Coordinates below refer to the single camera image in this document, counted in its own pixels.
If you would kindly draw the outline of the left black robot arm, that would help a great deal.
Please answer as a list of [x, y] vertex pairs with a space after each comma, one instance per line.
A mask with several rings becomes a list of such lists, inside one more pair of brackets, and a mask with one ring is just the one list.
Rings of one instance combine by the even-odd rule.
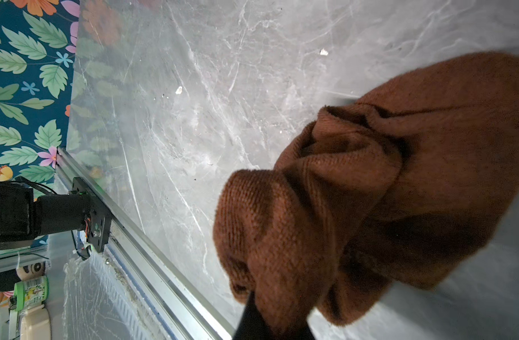
[[29, 246], [37, 237], [83, 230], [92, 209], [88, 195], [42, 195], [0, 182], [0, 250]]

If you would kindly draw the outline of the brown cloth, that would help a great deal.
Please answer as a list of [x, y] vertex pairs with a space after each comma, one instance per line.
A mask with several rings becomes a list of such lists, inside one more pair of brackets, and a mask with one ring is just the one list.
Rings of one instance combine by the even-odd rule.
[[478, 52], [326, 106], [270, 170], [239, 170], [213, 240], [273, 339], [338, 326], [395, 282], [430, 289], [492, 239], [519, 192], [519, 56]]

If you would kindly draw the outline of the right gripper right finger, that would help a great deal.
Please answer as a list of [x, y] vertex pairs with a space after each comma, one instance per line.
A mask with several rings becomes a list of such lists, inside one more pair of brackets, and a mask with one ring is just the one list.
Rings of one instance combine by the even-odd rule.
[[304, 326], [299, 332], [299, 340], [315, 340], [315, 337], [309, 326]]

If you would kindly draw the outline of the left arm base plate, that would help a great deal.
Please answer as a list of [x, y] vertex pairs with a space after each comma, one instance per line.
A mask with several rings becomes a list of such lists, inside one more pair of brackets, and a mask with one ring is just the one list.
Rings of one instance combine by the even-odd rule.
[[113, 214], [108, 206], [90, 188], [82, 177], [73, 178], [72, 191], [89, 200], [89, 208], [85, 212], [85, 236], [87, 242], [99, 253], [109, 243]]

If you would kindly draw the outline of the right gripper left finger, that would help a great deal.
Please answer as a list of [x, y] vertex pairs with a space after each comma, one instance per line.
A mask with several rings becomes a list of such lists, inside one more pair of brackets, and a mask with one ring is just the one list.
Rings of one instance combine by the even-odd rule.
[[247, 299], [238, 328], [233, 340], [272, 340], [273, 336], [255, 304], [255, 293], [251, 292]]

